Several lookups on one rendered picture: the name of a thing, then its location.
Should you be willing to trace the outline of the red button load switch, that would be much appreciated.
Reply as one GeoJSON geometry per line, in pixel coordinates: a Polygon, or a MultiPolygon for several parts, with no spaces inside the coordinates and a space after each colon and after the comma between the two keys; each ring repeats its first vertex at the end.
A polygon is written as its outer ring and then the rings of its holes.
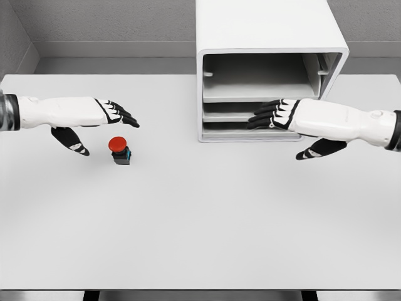
{"type": "Polygon", "coordinates": [[[113,160],[118,165],[129,165],[131,151],[125,138],[116,136],[110,139],[108,148],[112,152],[113,160]]]}

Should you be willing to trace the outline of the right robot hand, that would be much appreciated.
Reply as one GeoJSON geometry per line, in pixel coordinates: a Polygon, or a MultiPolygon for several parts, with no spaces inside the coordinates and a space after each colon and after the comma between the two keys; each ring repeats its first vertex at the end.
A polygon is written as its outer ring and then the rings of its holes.
{"type": "Polygon", "coordinates": [[[328,156],[345,149],[344,139],[338,140],[342,122],[329,118],[329,112],[317,100],[282,98],[266,102],[254,112],[246,125],[249,130],[277,128],[320,139],[296,155],[296,160],[328,156]]]}

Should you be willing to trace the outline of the white cabinet drawer tray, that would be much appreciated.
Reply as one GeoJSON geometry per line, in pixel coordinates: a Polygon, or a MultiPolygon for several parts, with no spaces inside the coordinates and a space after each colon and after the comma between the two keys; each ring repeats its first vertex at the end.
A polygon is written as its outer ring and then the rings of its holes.
{"type": "Polygon", "coordinates": [[[205,123],[247,122],[262,104],[262,102],[205,103],[202,121],[205,123]]]}
{"type": "Polygon", "coordinates": [[[261,102],[280,98],[316,98],[311,85],[301,84],[217,84],[205,85],[205,103],[261,102]]]}
{"type": "Polygon", "coordinates": [[[234,141],[234,142],[254,142],[254,141],[297,141],[302,136],[287,130],[262,127],[257,129],[247,129],[246,122],[212,122],[203,123],[200,140],[208,141],[234,141]]]}

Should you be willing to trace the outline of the white tabletop storage cabinet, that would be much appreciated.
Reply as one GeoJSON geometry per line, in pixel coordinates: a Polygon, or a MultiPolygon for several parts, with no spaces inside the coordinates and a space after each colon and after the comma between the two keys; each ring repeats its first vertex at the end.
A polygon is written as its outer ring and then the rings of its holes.
{"type": "Polygon", "coordinates": [[[195,25],[199,140],[205,85],[308,83],[323,100],[350,53],[327,0],[195,0],[195,25]]]}

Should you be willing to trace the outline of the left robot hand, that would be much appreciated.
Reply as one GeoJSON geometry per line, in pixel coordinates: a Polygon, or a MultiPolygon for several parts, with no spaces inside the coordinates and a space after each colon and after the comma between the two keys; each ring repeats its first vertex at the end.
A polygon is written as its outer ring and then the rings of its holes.
{"type": "Polygon", "coordinates": [[[51,113],[51,134],[67,149],[89,156],[89,150],[77,136],[74,127],[98,127],[106,124],[123,123],[139,128],[131,113],[110,100],[93,97],[57,98],[58,108],[51,113]]]}

